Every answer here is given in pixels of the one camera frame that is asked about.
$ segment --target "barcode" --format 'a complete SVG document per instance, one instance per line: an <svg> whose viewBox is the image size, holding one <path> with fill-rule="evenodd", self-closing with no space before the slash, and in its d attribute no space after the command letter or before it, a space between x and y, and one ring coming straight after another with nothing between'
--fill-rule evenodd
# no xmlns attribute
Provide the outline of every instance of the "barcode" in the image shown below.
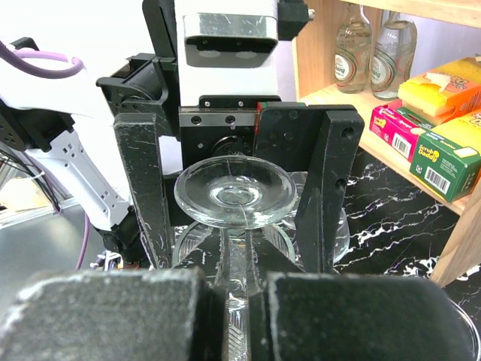
<svg viewBox="0 0 481 361"><path fill-rule="evenodd" d="M445 177L441 174L437 173L433 168L427 167L426 168L426 175L424 176L430 185L435 186L437 190L440 190L444 194L447 193L451 182L449 182Z"/></svg>
<svg viewBox="0 0 481 361"><path fill-rule="evenodd" d="M401 153L404 158L409 158L409 152L411 151L411 144L401 137L398 133L394 133L394 138L392 139L392 147Z"/></svg>

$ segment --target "box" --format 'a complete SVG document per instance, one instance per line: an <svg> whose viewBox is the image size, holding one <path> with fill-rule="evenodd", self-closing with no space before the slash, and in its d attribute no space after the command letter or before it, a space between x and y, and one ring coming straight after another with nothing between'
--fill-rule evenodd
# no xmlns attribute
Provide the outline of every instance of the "box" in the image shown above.
<svg viewBox="0 0 481 361"><path fill-rule="evenodd" d="M481 108L481 62L464 58L412 77L398 96L437 125Z"/></svg>
<svg viewBox="0 0 481 361"><path fill-rule="evenodd" d="M402 108L395 100L373 109L369 129L410 162L420 134L433 128L428 121Z"/></svg>
<svg viewBox="0 0 481 361"><path fill-rule="evenodd" d="M419 136L410 172L448 202L471 193L481 168L481 111Z"/></svg>

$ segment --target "black marble surface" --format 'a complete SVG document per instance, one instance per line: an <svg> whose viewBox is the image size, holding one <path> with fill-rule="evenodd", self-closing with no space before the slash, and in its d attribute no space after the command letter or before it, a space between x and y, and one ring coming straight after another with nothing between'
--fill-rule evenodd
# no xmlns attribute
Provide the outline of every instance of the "black marble surface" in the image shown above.
<svg viewBox="0 0 481 361"><path fill-rule="evenodd" d="M351 233L341 273L429 277L458 215L370 154L356 156L344 201ZM481 331L479 266L446 286Z"/></svg>

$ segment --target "green box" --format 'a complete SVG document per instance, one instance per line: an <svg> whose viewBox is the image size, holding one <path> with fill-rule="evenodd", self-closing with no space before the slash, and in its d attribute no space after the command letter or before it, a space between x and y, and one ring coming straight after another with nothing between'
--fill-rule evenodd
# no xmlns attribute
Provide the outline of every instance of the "green box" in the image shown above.
<svg viewBox="0 0 481 361"><path fill-rule="evenodd" d="M419 136L410 172L448 202L466 196L476 183L481 156L435 132Z"/></svg>

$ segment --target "pink box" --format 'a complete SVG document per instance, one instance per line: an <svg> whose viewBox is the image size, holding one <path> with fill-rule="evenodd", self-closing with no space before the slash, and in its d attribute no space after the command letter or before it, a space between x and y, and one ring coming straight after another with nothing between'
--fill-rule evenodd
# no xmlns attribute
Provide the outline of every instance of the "pink box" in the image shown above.
<svg viewBox="0 0 481 361"><path fill-rule="evenodd" d="M427 120L394 100L373 109L369 129L412 162L419 135L434 128Z"/></svg>

